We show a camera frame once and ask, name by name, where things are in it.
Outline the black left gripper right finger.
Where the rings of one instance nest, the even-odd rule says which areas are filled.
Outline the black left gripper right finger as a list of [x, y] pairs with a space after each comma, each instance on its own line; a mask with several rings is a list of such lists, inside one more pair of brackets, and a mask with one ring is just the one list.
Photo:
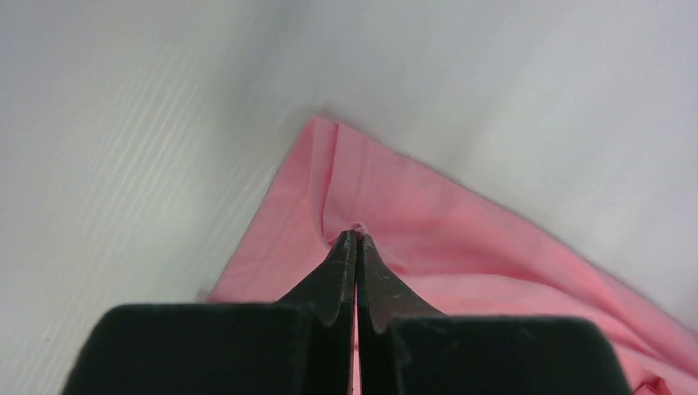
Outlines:
[[447, 315], [362, 237], [356, 260], [364, 394], [627, 394], [609, 341], [565, 316]]

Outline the pink t shirt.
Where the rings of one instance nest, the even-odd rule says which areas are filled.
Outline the pink t shirt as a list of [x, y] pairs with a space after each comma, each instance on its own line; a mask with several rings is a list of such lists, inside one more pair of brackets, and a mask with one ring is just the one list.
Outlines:
[[610, 340], [634, 394], [694, 394], [697, 335], [545, 231], [346, 125], [312, 118], [210, 295], [279, 299], [344, 230], [368, 234], [447, 314], [573, 315]]

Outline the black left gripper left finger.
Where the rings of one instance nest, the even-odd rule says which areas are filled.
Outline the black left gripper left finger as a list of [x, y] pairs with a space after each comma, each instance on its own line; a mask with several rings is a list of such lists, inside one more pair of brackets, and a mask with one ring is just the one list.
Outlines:
[[348, 394], [357, 235], [272, 303], [123, 304], [94, 326], [66, 394]]

